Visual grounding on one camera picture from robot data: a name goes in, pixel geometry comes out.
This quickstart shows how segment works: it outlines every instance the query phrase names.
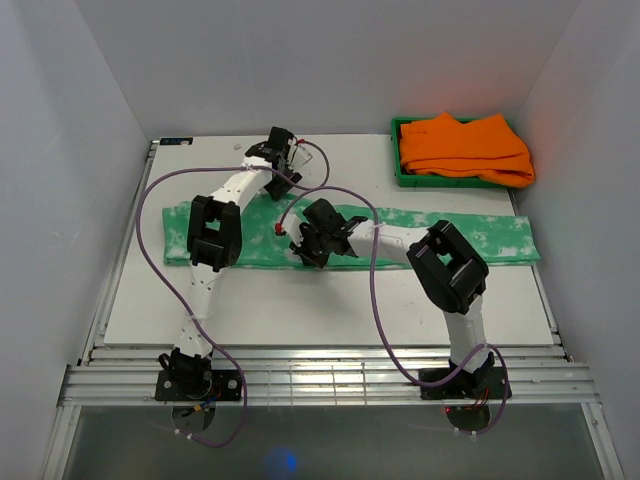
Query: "white board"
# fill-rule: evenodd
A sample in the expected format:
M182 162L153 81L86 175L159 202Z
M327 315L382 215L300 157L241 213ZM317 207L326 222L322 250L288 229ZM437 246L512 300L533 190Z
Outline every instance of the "white board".
M330 184L352 188L380 207L411 210L513 215L505 190L404 189L393 177L392 144L385 135L314 135L331 161ZM246 149L264 137L196 137L193 145L158 148L150 180L187 167L235 166ZM317 155L302 171L303 183L324 176ZM159 185L145 204L143 238L154 259L177 288L188 294L189 268L165 267L163 207L207 195L228 174L174 177ZM337 192L332 202L354 203ZM255 270L232 268L221 289L219 309L207 325L224 345L378 346L371 314L368 272ZM427 299L411 270L381 271L376 276L380 313L394 345L447 345L442 313ZM553 343L542 301L529 267L494 267L484 296L488 341L499 345ZM184 311L155 277L131 242L111 312L105 343L172 345Z

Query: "green plastic bin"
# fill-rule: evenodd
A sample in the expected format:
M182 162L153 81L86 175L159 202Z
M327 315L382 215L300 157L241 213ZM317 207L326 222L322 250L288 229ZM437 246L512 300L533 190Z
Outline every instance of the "green plastic bin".
M393 151L396 156L396 179L401 187L439 187L439 188L507 188L497 183L486 182L478 177L449 178L440 175L413 175L405 172L400 165L400 125L411 123L416 120L430 120L434 117L396 117L391 120L391 138L393 140ZM476 120L475 118L456 118L459 122L466 123Z

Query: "green towel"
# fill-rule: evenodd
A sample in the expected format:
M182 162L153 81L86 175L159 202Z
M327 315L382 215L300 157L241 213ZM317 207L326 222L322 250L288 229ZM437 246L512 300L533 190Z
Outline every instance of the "green towel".
M242 213L242 254L236 266L263 269L309 268L303 266L300 258L289 250L289 237L278 237L274 233L276 221L293 198L292 195L287 195L274 203L268 195L260 195L249 203ZM302 218L302 210L311 202L303 198L293 210ZM186 239L190 208L191 202L181 202L176 207L162 209L165 265L189 264ZM371 217L371 211L366 207L336 205L335 208L346 219L355 215ZM533 244L527 217L412 212L397 208L378 208L378 214L381 223L399 227L428 227L438 220L449 220L490 265L530 265L540 259ZM368 257L332 255L327 267L364 270L369 264ZM382 268L408 267L387 259L378 259L376 265Z

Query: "metal frame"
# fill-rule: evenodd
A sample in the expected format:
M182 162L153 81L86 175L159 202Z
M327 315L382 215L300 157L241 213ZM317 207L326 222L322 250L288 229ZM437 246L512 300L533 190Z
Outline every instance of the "metal frame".
M606 480L624 480L624 473L613 447L609 429L599 403L583 403L582 411Z
M67 371L42 478L62 478L82 406L164 406L153 400L157 357L171 348L118 347L104 344L104 334L133 237L133 217L147 183L158 141L151 143L147 165L134 197L121 244L94 316L77 367ZM510 192L514 212L518 209ZM512 384L510 403L579 403L607 479L623 478L602 417L600 396L584 363L567 359L537 268L532 267L553 346L501 349ZM423 405L419 388L397 372L382 348L229 348L245 369L251 406ZM419 368L447 365L448 346L399 348L397 356L414 374ZM228 362L214 359L214 366ZM464 401L447 404L464 403Z
M42 468L40 478L55 480L62 478L73 445L80 411L82 407L59 407L53 425L53 434L49 442L49 451Z

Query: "folded orange cloth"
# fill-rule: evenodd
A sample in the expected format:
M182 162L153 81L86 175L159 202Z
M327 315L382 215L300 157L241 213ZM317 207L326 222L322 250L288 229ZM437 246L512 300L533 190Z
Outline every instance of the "folded orange cloth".
M400 162L408 173L480 177L509 187L535 178L527 146L500 114L460 123L443 113L401 129Z

